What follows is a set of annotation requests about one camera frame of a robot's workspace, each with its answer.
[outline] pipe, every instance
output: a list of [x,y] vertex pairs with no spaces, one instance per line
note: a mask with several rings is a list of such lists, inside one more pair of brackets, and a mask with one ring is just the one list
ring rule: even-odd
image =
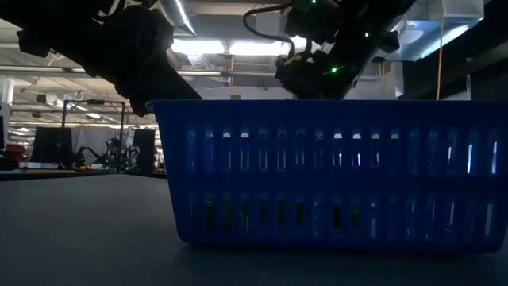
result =
[[198,70],[210,70],[210,62],[205,55],[187,55],[192,67]]
[[[37,112],[41,114],[61,114],[62,110],[31,110],[31,109],[12,109],[10,112]],[[82,111],[82,110],[73,110],[68,111],[67,114],[89,114],[89,113],[95,113],[95,114],[104,114],[104,115],[119,115],[120,112],[117,111],[99,111],[99,110],[88,110],[88,111]],[[125,112],[125,115],[134,115],[133,112]]]
[[[37,74],[68,73],[68,74],[86,74],[84,68],[64,68],[64,67],[34,67],[34,66],[11,66],[0,65],[0,72],[34,72]],[[274,72],[265,71],[177,71],[181,76],[211,76],[211,77],[267,77],[274,78]],[[361,75],[359,82],[378,82],[382,79],[381,75]]]
[[183,8],[183,0],[159,0],[153,7],[157,8],[174,27],[182,29],[191,36],[196,36],[187,12]]
[[[16,125],[17,127],[27,126],[33,128],[34,126],[61,126],[62,122],[41,122],[41,121],[17,121],[11,120],[9,124]],[[108,122],[66,122],[66,126],[116,126],[119,127],[120,123],[108,123]],[[124,124],[124,127],[148,127],[148,128],[159,128],[157,124]]]
[[18,43],[0,43],[0,48],[19,48]]

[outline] desk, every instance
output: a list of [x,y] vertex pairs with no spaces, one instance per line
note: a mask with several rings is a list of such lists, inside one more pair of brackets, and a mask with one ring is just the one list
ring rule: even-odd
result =
[[0,182],[0,230],[5,286],[508,285],[508,247],[443,256],[188,245],[167,181],[141,176]]

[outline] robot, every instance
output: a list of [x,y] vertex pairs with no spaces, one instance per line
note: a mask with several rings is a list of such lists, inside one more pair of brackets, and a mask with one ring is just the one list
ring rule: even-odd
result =
[[[378,49],[399,48],[397,33],[387,32],[416,0],[291,0],[287,4],[248,11],[246,28],[259,37],[286,41],[291,50],[276,61],[275,77],[298,99],[342,99]],[[23,30],[20,49],[36,56],[57,51],[82,65],[87,74],[101,76],[130,100],[135,114],[148,111],[153,99],[200,99],[169,64],[166,51],[173,42],[173,26],[157,0],[126,6],[119,0],[0,0],[0,18]],[[246,18],[286,10],[285,33],[307,39],[295,53],[289,37],[266,35],[249,27]],[[330,52],[310,51],[311,41],[333,44]]]

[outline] wire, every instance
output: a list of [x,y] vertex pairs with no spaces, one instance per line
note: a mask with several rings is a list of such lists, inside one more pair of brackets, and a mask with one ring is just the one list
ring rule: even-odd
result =
[[[62,60],[62,59],[64,58],[64,56],[62,56],[62,55],[57,56],[57,55],[55,55],[55,54],[54,54],[54,53],[52,53],[52,52],[50,52],[50,55],[51,55],[51,59],[49,60],[48,67],[50,67],[50,66],[51,66],[54,62],[56,62],[57,60]],[[29,85],[26,89],[24,89],[24,90],[23,90],[23,92],[22,92],[19,96],[17,96],[17,97],[16,97],[16,99],[14,99],[14,97],[13,97],[13,100],[11,100],[11,101],[10,101],[9,103],[7,103],[7,104],[12,104],[13,102],[16,102],[16,100],[21,99],[21,98],[23,97],[23,95],[27,94],[27,93],[28,93],[28,92],[29,92],[29,91],[30,91],[33,87],[35,87],[35,86],[36,86],[37,82],[39,81],[39,79],[42,77],[42,75],[43,75],[43,74],[44,74],[44,73],[43,73],[43,72],[41,72],[41,73],[39,74],[39,76],[37,76],[37,77],[35,78],[35,80],[34,80],[34,81],[32,81],[32,83],[31,83],[31,84],[30,84],[30,85]]]
[[244,18],[242,19],[242,21],[244,23],[245,28],[247,30],[249,30],[251,33],[253,33],[254,35],[258,36],[258,37],[262,37],[262,38],[269,39],[269,40],[275,40],[275,41],[283,41],[283,42],[288,43],[291,46],[291,48],[289,50],[288,57],[292,57],[292,56],[294,56],[294,51],[295,51],[296,48],[294,46],[293,41],[289,37],[276,36],[276,35],[267,35],[265,33],[258,32],[253,27],[248,25],[247,18],[249,16],[252,16],[253,14],[266,13],[266,12],[274,12],[274,11],[278,11],[278,10],[289,8],[289,7],[293,6],[293,5],[294,5],[294,0],[292,0],[289,3],[285,3],[285,4],[281,4],[281,5],[275,5],[275,6],[270,6],[270,7],[266,7],[266,8],[252,9],[252,10],[248,11],[247,13],[245,13]]
[[304,62],[312,56],[312,41],[310,39],[306,39],[305,49],[303,52],[300,52],[299,55],[302,56],[301,60]]
[[441,0],[441,42],[439,46],[439,64],[437,66],[437,92],[436,100],[441,95],[441,68],[443,66],[443,36],[445,34],[445,0]]

